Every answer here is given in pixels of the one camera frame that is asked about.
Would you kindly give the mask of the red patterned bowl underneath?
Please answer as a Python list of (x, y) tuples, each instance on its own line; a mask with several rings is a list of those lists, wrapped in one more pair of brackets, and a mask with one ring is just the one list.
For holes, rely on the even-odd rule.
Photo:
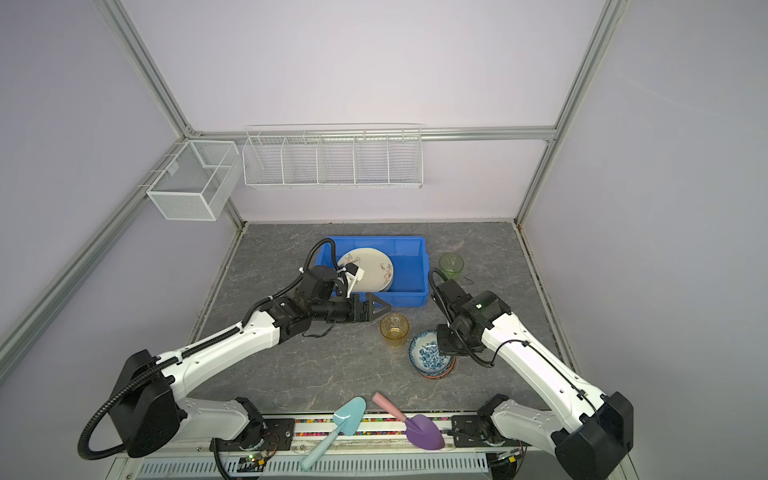
[(448, 374), (450, 374), (450, 373), (451, 373), (451, 372), (454, 370), (454, 368), (455, 368), (455, 366), (456, 366), (456, 363), (457, 363), (457, 362), (456, 362), (456, 359), (454, 358), (454, 360), (453, 360), (453, 361), (452, 361), (452, 362), (451, 362), (451, 363), (450, 363), (450, 364), (449, 364), (449, 365), (448, 365), (448, 366), (447, 366), (445, 369), (443, 369), (443, 370), (442, 370), (442, 371), (440, 371), (440, 372), (436, 372), (436, 373), (429, 373), (429, 374), (427, 374), (427, 373), (424, 373), (424, 372), (421, 372), (421, 371), (419, 371), (419, 374), (420, 374), (420, 375), (421, 375), (423, 378), (426, 378), (426, 379), (429, 379), (429, 380), (437, 380), (437, 379), (441, 379), (441, 378), (444, 378), (444, 377), (446, 377)]

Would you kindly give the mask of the cream floral plate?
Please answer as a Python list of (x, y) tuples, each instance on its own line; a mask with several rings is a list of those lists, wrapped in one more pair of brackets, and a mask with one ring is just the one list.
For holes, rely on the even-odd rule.
[(382, 251), (374, 248), (357, 248), (344, 254), (338, 261), (339, 266), (354, 264), (363, 271), (360, 280), (351, 285), (353, 293), (387, 291), (394, 281), (394, 265)]

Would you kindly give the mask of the blue patterned bowl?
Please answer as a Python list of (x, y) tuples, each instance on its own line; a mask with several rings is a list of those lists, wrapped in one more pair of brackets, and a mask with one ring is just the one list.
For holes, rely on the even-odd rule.
[(427, 374), (442, 371), (454, 360), (452, 356), (439, 352), (435, 330), (423, 331), (411, 341), (409, 359), (418, 373), (421, 371)]

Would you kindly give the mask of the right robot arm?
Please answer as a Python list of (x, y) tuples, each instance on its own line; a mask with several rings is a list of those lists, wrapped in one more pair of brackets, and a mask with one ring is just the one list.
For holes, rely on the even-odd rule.
[(438, 269), (427, 280), (446, 318), (437, 328), (440, 353), (468, 356), (485, 368), (503, 361), (548, 407), (537, 410), (498, 394), (478, 412), (492, 433), (553, 455), (573, 479), (608, 478), (634, 445), (632, 403), (569, 368), (495, 293), (471, 295)]

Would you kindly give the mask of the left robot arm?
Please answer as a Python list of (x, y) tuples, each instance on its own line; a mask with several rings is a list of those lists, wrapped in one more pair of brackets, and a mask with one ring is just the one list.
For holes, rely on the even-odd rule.
[(260, 446), (269, 431), (249, 399), (204, 401), (191, 392), (255, 353), (306, 335), (315, 320), (368, 322), (391, 309), (376, 295), (356, 291), (369, 273), (357, 262), (313, 264), (324, 245), (336, 243), (331, 238), (317, 242), (298, 276), (256, 301), (242, 320), (176, 350), (130, 356), (110, 397), (84, 426), (78, 455), (89, 461), (120, 453), (140, 458), (174, 441), (208, 440), (214, 448), (228, 442), (243, 450)]

